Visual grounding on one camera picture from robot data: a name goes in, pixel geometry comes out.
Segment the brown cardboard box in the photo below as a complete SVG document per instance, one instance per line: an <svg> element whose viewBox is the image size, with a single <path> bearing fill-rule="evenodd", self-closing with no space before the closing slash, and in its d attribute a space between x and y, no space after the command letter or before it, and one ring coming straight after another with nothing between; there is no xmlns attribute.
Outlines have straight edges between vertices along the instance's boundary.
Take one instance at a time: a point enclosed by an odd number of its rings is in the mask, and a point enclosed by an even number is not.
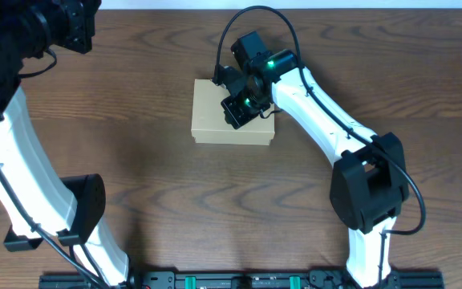
<svg viewBox="0 0 462 289"><path fill-rule="evenodd" d="M274 117L267 120L256 118L234 129L225 121L221 101L229 96L223 87L209 79L195 79L192 102L191 133L198 144L215 145L266 145L275 136Z"/></svg>

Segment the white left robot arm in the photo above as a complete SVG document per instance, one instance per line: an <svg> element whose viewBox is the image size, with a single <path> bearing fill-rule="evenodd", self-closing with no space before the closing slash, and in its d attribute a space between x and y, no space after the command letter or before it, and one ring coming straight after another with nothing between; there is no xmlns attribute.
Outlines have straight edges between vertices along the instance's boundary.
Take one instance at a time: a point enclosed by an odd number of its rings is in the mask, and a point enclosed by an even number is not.
<svg viewBox="0 0 462 289"><path fill-rule="evenodd" d="M11 225L10 252L47 242L76 268L74 277L49 276L52 288L127 288L136 284L128 256L104 219L99 174L59 177L30 120L22 81L25 59L53 46L80 54L92 48L97 1L0 1L0 202Z"/></svg>

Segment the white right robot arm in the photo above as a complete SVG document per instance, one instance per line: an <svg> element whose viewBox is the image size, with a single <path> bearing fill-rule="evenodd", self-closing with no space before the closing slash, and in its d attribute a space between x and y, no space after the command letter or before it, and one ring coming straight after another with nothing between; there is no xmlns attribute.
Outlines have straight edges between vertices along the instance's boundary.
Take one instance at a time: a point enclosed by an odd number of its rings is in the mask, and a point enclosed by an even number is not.
<svg viewBox="0 0 462 289"><path fill-rule="evenodd" d="M276 105L300 124L331 164L330 202L348 229L349 255L344 271L317 273L308 285L399 288L401 277L392 270L388 251L409 195L400 140L392 133L380 136L354 120L307 68L270 60L245 71L219 67L216 77L216 84L230 93L222 105L234 128Z"/></svg>

